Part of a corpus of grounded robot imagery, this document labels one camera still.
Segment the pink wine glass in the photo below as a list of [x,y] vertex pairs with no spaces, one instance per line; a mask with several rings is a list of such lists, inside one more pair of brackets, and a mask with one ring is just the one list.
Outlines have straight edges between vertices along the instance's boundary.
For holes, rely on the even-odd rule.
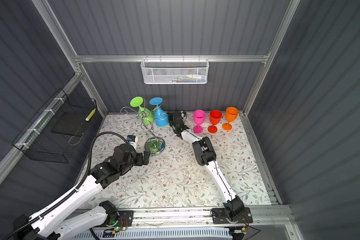
[[206,113],[203,110],[196,110],[193,114],[194,117],[194,123],[196,124],[196,126],[193,128],[193,131],[196,134],[200,134],[203,132],[203,127],[201,126],[206,118]]

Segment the chrome wine glass rack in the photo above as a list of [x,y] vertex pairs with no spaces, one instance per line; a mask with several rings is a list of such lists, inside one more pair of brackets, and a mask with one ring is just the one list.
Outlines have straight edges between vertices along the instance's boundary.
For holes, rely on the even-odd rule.
[[[135,111],[132,107],[128,107],[128,106],[121,108],[120,113],[122,115],[127,115],[129,113],[128,109],[130,111],[133,111],[138,114],[138,111]],[[154,119],[154,122],[149,125],[145,125],[143,123],[143,121],[141,120],[140,127],[141,127],[141,129],[146,131],[146,136],[148,138],[148,140],[144,144],[145,150],[151,152],[152,156],[158,156],[165,151],[166,143],[162,137],[158,137],[154,134],[154,130],[155,130],[154,124],[155,124],[155,119]]]

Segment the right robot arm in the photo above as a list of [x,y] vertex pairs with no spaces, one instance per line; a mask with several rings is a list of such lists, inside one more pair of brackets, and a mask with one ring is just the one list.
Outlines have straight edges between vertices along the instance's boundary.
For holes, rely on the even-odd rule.
[[183,111],[168,113],[168,119],[175,135],[192,145],[198,164],[208,171],[223,197],[227,219],[233,222],[244,212],[245,205],[222,173],[210,139],[198,136],[186,126]]

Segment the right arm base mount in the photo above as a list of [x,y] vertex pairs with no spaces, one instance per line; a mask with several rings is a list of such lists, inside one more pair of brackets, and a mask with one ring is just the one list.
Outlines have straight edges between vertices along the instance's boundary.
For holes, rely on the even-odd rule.
[[251,210],[248,207],[245,207],[242,213],[232,214],[231,217],[227,216],[226,211],[223,208],[212,208],[210,210],[210,215],[213,223],[216,225],[240,223],[249,225],[253,223]]

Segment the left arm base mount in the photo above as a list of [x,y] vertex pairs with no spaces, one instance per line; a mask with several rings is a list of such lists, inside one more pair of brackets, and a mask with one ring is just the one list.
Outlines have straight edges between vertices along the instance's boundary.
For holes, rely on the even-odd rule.
[[105,225],[114,228],[126,228],[132,225],[134,211],[117,211],[108,215]]

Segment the red wine glass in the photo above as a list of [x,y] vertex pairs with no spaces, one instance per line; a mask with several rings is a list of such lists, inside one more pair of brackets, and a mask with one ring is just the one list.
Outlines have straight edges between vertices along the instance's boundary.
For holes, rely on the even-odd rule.
[[217,124],[220,123],[222,118],[222,112],[219,110],[212,110],[210,112],[210,123],[211,125],[208,127],[208,132],[214,134],[218,131]]

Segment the blue wine glass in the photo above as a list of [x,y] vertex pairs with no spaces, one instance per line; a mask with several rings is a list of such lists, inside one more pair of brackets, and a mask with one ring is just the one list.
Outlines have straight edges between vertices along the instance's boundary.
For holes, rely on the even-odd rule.
[[161,109],[163,99],[161,97],[155,97],[150,100],[150,104],[156,106],[154,108],[154,119],[157,127],[165,127],[169,124],[167,113]]

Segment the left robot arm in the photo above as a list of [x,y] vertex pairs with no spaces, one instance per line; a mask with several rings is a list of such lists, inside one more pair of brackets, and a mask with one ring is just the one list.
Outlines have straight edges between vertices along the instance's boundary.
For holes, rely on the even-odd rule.
[[126,138],[115,133],[123,143],[114,148],[112,156],[91,167],[87,166],[83,178],[57,200],[30,216],[21,215],[14,221],[14,229],[5,236],[8,240],[66,240],[93,227],[108,225],[114,227],[121,221],[117,208],[104,201],[94,209],[69,219],[84,202],[128,173],[132,167],[149,163],[151,153],[138,153],[134,135]]

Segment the orange wine glass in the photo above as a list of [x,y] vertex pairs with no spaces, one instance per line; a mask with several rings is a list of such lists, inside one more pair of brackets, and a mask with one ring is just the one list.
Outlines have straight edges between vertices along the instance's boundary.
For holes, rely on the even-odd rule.
[[231,122],[233,122],[237,118],[238,114],[239,114],[239,110],[235,107],[228,107],[226,109],[225,117],[227,122],[222,125],[224,130],[226,131],[232,130]]

